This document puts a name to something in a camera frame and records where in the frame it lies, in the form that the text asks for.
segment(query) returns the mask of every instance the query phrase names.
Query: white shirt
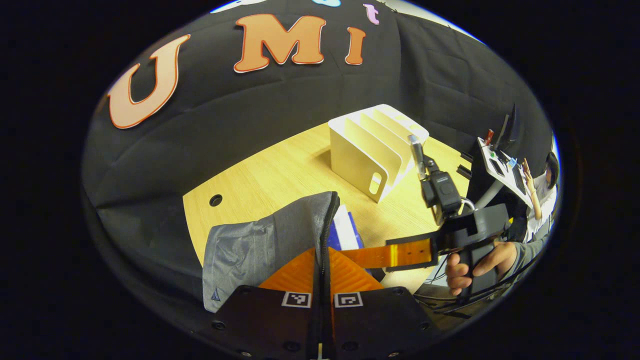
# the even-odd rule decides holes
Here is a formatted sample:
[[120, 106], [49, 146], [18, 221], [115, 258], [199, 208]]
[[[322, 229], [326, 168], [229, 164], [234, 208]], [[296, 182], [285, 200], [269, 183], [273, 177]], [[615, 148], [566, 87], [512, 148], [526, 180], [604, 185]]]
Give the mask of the white shirt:
[[535, 210], [532, 208], [527, 209], [527, 233], [524, 236], [525, 243], [528, 243], [531, 240], [531, 236], [540, 230], [540, 227], [547, 221], [551, 215], [551, 211], [553, 211], [556, 205], [557, 190], [555, 186], [549, 189], [546, 172], [533, 179], [533, 186], [536, 189], [542, 217], [540, 220], [536, 220]]

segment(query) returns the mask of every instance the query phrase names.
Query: red object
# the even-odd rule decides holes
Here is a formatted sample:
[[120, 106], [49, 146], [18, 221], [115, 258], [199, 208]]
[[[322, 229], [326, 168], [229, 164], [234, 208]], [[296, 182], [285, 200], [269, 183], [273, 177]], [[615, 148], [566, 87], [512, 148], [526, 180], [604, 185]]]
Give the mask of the red object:
[[485, 145], [489, 145], [491, 143], [491, 139], [493, 138], [493, 130], [489, 129], [489, 133], [486, 135], [486, 139], [484, 140]]

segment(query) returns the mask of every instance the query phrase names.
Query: black hair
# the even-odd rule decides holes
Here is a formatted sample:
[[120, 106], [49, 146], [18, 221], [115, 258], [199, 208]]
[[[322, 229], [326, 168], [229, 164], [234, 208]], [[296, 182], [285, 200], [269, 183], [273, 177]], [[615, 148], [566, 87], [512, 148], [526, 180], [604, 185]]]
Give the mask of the black hair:
[[547, 155], [547, 166], [551, 171], [551, 182], [549, 183], [549, 190], [551, 190], [558, 182], [558, 175], [560, 173], [560, 164], [553, 152], [550, 152], [549, 155]]

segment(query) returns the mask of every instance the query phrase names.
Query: gray fabric bag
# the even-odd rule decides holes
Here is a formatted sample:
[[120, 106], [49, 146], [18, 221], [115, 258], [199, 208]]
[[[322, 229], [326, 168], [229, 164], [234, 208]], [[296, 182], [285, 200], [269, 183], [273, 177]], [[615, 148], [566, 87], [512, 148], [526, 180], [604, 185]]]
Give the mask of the gray fabric bag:
[[212, 227], [202, 268], [205, 309], [217, 312], [236, 287], [260, 285], [309, 248], [318, 258], [332, 194], [300, 198], [257, 221]]

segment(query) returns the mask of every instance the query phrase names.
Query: desk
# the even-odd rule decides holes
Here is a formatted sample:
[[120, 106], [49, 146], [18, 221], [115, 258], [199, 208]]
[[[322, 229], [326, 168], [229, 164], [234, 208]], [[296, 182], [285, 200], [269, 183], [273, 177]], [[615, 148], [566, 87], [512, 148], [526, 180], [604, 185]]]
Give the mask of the desk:
[[[470, 163], [460, 153], [431, 137], [424, 150], [441, 170], [449, 172], [461, 196], [468, 179], [456, 172]], [[376, 203], [331, 170], [328, 123], [283, 140], [212, 177], [183, 196], [191, 242], [200, 264], [211, 227], [251, 222], [264, 218], [307, 195], [336, 191], [340, 203], [351, 212], [365, 247], [384, 246], [385, 241], [436, 231], [431, 210], [422, 199], [415, 170]], [[222, 202], [212, 207], [212, 196]], [[415, 291], [431, 273], [420, 268], [388, 273], [382, 285], [405, 286]]]
[[[522, 177], [522, 180], [524, 182], [525, 176], [520, 166], [516, 166], [513, 169], [508, 170], [507, 167], [504, 166], [497, 158], [491, 157], [491, 151], [489, 150], [489, 146], [484, 145], [483, 139], [478, 138], [477, 141], [478, 141], [478, 146], [480, 146], [480, 152], [482, 153], [482, 157], [484, 159], [484, 167], [486, 168], [487, 173], [489, 173], [493, 178], [495, 178], [495, 180], [491, 185], [491, 187], [489, 187], [489, 190], [487, 190], [486, 193], [484, 193], [484, 195], [476, 202], [476, 208], [480, 209], [485, 207], [493, 199], [493, 197], [498, 193], [498, 191], [500, 191], [500, 189], [503, 186], [507, 186], [507, 188], [509, 188], [509, 190], [511, 190], [520, 199], [522, 199], [522, 201], [524, 201], [524, 203], [527, 204], [527, 206], [529, 206], [530, 208], [533, 208], [533, 203], [531, 202], [531, 194], [529, 193], [529, 189], [527, 189], [526, 184], [525, 184], [525, 193], [522, 193], [520, 189], [518, 189], [518, 186], [516, 185], [516, 179], [513, 177], [513, 171], [519, 171], [520, 176]], [[497, 161], [498, 166], [502, 170], [502, 173], [504, 174], [504, 176], [498, 174], [498, 172], [490, 162], [491, 159], [495, 159]]]

